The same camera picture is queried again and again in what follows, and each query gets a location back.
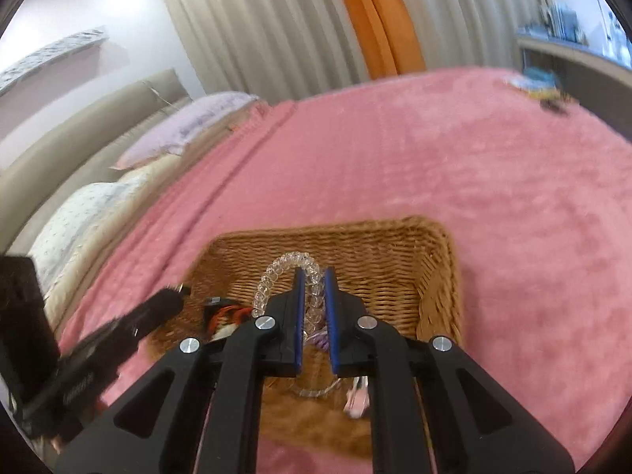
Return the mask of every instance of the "curtain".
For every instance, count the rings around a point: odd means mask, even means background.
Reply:
[[[207,93],[276,103],[369,80],[343,0],[165,2]]]
[[[344,0],[371,78],[425,70],[403,0]]]
[[[404,0],[429,69],[519,68],[518,28],[550,0]]]

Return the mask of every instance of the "upholstered headboard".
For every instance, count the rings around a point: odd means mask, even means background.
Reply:
[[[25,254],[70,194],[118,179],[122,173],[109,168],[116,158],[188,102],[171,69],[101,98],[44,135],[0,175],[0,251]]]

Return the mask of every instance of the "metal screw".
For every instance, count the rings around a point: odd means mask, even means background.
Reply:
[[[181,296],[187,297],[191,295],[191,287],[188,287],[184,284],[180,284],[180,285],[176,285],[175,287],[172,287],[173,290],[175,290],[178,294],[180,294]]]
[[[269,315],[262,315],[255,321],[255,326],[260,330],[269,330],[274,328],[276,321],[274,317],[270,317]]]
[[[437,351],[449,351],[452,349],[452,341],[448,337],[434,337],[432,347]]]
[[[18,402],[15,400],[15,396],[13,394],[9,394],[11,398],[9,399],[9,410],[11,413],[15,413],[18,409]]]
[[[198,339],[194,339],[193,337],[189,337],[188,339],[184,339],[180,342],[180,351],[183,353],[195,353],[195,351],[200,349],[200,341]]]
[[[370,315],[363,315],[358,319],[358,326],[360,326],[363,330],[372,330],[377,326],[377,320],[375,317],[371,317]]]

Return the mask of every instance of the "orange curtain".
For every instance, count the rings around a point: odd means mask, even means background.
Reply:
[[[372,79],[416,71],[426,64],[403,0],[344,0]]]

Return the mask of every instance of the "wicker basket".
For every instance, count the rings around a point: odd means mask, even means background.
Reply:
[[[288,251],[307,251],[321,268],[336,267],[340,289],[361,297],[372,315],[402,335],[428,340],[445,334],[461,343],[461,302],[450,236],[422,217],[226,234],[214,240],[184,282],[192,294],[176,318],[154,332],[150,349],[161,355],[192,330],[201,328],[202,304],[208,296],[251,302],[266,266]],[[275,283],[287,291],[289,273]],[[261,434],[294,445],[371,457],[367,419],[343,412],[350,380],[325,397],[305,399],[292,384],[324,388],[333,380],[329,357],[306,348],[297,380],[269,380],[263,391]]]

